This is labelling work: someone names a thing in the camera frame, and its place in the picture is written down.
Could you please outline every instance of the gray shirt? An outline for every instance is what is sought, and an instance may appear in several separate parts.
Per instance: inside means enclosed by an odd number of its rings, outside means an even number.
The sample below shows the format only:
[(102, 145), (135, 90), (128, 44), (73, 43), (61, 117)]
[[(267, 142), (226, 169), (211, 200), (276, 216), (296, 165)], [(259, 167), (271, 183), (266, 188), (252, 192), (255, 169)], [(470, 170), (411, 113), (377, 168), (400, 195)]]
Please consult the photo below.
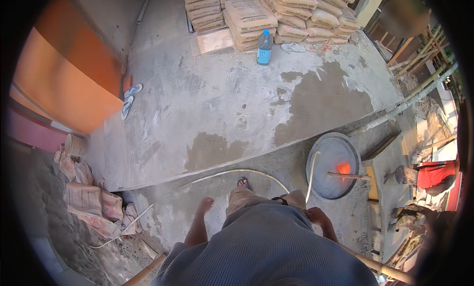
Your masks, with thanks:
[(209, 242), (176, 243), (151, 282), (158, 285), (377, 285), (374, 274), (337, 243), (314, 233), (296, 207), (248, 204)]

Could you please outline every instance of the khaki shorts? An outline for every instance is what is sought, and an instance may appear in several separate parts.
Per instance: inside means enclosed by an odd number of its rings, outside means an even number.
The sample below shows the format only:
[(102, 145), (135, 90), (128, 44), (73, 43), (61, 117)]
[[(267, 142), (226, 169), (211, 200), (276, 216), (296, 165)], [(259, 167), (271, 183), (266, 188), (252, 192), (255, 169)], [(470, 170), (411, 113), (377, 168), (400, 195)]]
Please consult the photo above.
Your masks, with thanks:
[[(281, 196), (285, 199), (288, 204), (296, 206), (302, 210), (306, 210), (306, 198), (301, 190), (295, 190), (287, 195)], [(250, 202), (257, 201), (268, 201), (269, 199), (255, 195), (253, 191), (245, 187), (237, 187), (232, 190), (229, 194), (229, 205), (226, 209), (226, 216), (229, 216), (233, 212), (240, 208), (243, 208)]]

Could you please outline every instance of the red cloth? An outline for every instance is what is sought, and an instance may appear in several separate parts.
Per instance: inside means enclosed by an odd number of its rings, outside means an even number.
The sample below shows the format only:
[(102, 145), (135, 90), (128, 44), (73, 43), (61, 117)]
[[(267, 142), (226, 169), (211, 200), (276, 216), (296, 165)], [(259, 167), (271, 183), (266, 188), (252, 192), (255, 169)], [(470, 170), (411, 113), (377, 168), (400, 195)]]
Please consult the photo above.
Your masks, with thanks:
[[(443, 162), (424, 163), (424, 165), (436, 165)], [(438, 165), (432, 167), (423, 167), (418, 172), (417, 186), (421, 188), (430, 188), (433, 185), (439, 184), (449, 175), (455, 175), (454, 161), (448, 160), (444, 162), (445, 165)]]

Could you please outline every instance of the flip-flop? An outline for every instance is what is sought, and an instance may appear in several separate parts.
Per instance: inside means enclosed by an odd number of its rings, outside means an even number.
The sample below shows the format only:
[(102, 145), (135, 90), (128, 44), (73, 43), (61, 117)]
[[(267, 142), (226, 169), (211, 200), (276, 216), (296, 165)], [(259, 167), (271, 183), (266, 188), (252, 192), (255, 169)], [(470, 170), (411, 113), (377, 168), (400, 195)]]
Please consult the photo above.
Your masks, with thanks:
[(248, 183), (248, 179), (246, 177), (240, 177), (240, 179), (237, 181), (237, 187), (238, 187), (238, 184), (240, 182), (242, 182), (242, 185), (240, 185), (240, 187), (244, 187), (244, 188), (248, 188), (250, 189), (250, 186), (248, 186), (248, 184), (245, 184), (244, 183), (244, 180), (247, 180), (247, 183)]
[(134, 85), (134, 86), (130, 87), (130, 88), (128, 89), (128, 91), (126, 91), (126, 92), (123, 94), (123, 96), (124, 96), (124, 98), (128, 98), (129, 96), (132, 96), (132, 95), (138, 93), (138, 92), (141, 91), (142, 89), (143, 89), (143, 85), (141, 85), (141, 84)]
[(284, 51), (289, 51), (289, 52), (291, 52), (291, 51), (306, 52), (306, 48), (304, 48), (304, 46), (298, 45), (295, 42), (293, 42), (293, 43), (283, 43), (281, 45), (281, 49), (283, 49)]
[(129, 96), (128, 100), (122, 106), (121, 117), (123, 121), (125, 120), (125, 118), (127, 118), (128, 112), (130, 112), (130, 107), (132, 106), (133, 99), (134, 99), (133, 96)]

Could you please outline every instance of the red brick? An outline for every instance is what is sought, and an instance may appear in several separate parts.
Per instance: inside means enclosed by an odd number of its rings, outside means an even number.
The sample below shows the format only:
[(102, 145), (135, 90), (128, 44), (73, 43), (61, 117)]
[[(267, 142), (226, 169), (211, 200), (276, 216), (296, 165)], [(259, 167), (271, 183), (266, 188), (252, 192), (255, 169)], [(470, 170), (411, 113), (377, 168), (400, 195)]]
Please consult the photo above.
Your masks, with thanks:
[(128, 89), (132, 86), (132, 75), (125, 76), (123, 79), (123, 92), (128, 91)]

